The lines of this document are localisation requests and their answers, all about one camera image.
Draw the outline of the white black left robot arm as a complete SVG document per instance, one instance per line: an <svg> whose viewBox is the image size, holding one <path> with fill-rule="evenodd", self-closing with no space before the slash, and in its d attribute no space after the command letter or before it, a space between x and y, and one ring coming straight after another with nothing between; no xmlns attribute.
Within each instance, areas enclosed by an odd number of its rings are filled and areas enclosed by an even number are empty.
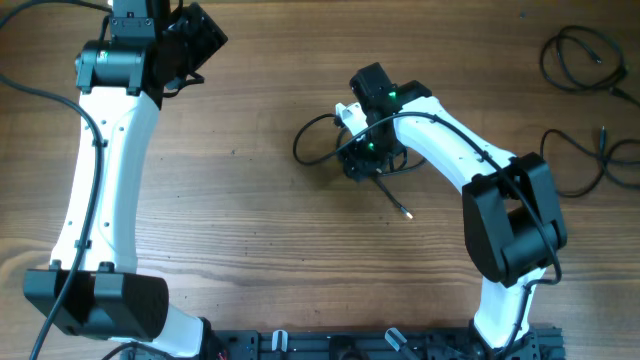
<svg viewBox="0 0 640 360"><path fill-rule="evenodd" d="M84 121L64 226L25 297L47 327L122 343L129 356L225 359L210 323L174 307L166 282L138 272L136 212L162 103L202 82L226 35L197 3L113 1L75 61Z"/></svg>

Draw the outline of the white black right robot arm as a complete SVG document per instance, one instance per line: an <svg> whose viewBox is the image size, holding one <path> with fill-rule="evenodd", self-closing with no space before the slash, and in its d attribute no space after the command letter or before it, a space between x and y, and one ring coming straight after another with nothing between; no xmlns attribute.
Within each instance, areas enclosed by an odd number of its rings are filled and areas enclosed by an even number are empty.
<svg viewBox="0 0 640 360"><path fill-rule="evenodd" d="M373 63L349 85L356 98L337 104L339 126L352 137L338 146L345 174L374 181L407 171L408 150L421 155L462 197L465 247L483 277L473 325L483 344L506 357L528 330L537 286L557 284L558 252L567 230L551 170L536 153L496 147L451 116L418 81L393 83Z"/></svg>

